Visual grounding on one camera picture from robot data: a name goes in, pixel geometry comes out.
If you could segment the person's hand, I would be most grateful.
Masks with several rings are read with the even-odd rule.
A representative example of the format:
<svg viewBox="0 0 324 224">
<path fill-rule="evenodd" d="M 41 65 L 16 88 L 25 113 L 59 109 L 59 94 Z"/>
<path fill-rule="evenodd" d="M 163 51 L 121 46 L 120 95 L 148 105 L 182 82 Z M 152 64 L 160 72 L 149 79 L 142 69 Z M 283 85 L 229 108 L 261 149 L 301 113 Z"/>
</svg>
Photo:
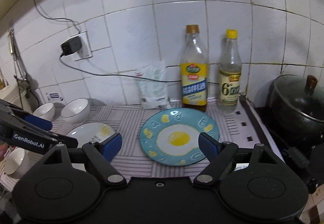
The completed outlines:
<svg viewBox="0 0 324 224">
<path fill-rule="evenodd" d="M 0 145 L 0 161 L 3 161 L 7 150 L 8 150 L 8 145 L 6 143 Z"/>
</svg>

